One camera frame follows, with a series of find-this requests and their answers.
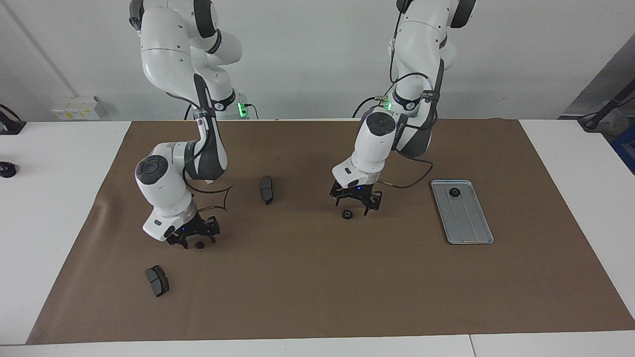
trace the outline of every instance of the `robotic arm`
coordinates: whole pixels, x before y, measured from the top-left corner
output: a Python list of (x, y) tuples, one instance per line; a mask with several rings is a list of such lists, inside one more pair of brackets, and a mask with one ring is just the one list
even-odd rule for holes
[(382, 193), (373, 192), (373, 185), (390, 152), (398, 151), (409, 158), (426, 152), (437, 120), (443, 72), (456, 56), (447, 29), (463, 27), (475, 3), (397, 1), (405, 18), (391, 42), (391, 57), (400, 77), (393, 82), (385, 105), (376, 105), (363, 114), (351, 157), (333, 168), (331, 196), (337, 200), (336, 206), (342, 198), (354, 198), (366, 206), (364, 215), (368, 210), (378, 210)]
[(209, 0), (170, 1), (169, 5), (165, 0), (133, 0), (130, 8), (130, 22), (141, 36), (145, 76), (171, 97), (194, 107), (201, 136), (200, 140), (159, 144), (137, 165), (137, 184), (154, 206), (144, 231), (185, 248), (185, 239), (195, 234), (215, 241), (218, 222), (215, 217), (201, 218), (186, 180), (212, 183), (227, 169), (217, 115), (238, 115), (243, 108), (234, 105), (238, 95), (227, 73), (216, 65), (237, 61), (242, 54), (240, 42), (216, 28), (216, 12)]

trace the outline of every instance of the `green led indicator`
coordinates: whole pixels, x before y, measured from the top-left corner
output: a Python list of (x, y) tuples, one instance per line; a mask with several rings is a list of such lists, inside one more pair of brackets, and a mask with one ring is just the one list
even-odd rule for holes
[(241, 102), (238, 102), (238, 111), (240, 112), (241, 118), (244, 118), (249, 114), (247, 112), (247, 108)]

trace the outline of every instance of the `white table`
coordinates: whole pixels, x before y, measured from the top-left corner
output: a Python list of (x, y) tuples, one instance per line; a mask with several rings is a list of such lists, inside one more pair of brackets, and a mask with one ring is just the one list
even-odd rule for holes
[[(0, 137), (0, 160), (20, 165), (16, 177), (0, 180), (0, 344), (26, 341), (129, 125), (30, 123), (19, 136)], [(635, 177), (601, 135), (576, 122), (522, 125), (635, 316)], [(635, 332), (0, 347), (0, 356), (44, 354), (633, 356)]]

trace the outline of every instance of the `black knob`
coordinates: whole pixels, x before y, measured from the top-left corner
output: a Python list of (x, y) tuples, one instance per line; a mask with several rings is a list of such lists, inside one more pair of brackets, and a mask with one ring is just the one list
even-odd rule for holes
[(10, 177), (14, 177), (18, 170), (15, 168), (15, 165), (7, 162), (0, 162), (0, 177), (4, 177), (6, 179)]
[(349, 220), (353, 218), (353, 212), (351, 210), (346, 210), (342, 212), (342, 218), (344, 218), (345, 220)]
[(456, 187), (453, 187), (450, 189), (450, 196), (452, 197), (459, 197), (461, 196), (461, 190), (457, 189)]

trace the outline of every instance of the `brown mat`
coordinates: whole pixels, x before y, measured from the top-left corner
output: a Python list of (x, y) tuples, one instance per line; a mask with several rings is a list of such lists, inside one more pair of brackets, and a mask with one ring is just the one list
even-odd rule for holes
[[(212, 187), (234, 188), (229, 213), (214, 212), (218, 243), (184, 250), (143, 233), (151, 207), (135, 165), (197, 131), (133, 123), (29, 344), (635, 329), (517, 121), (440, 121), (431, 176), (406, 191), (378, 185), (382, 208), (368, 217), (328, 195), (357, 123), (220, 126), (230, 166)], [(406, 184), (425, 169), (393, 154), (382, 178)], [(263, 175), (274, 178), (271, 206)], [(446, 242), (429, 182), (455, 178), (474, 183), (493, 245)], [(144, 274), (155, 264), (170, 280), (160, 298)]]

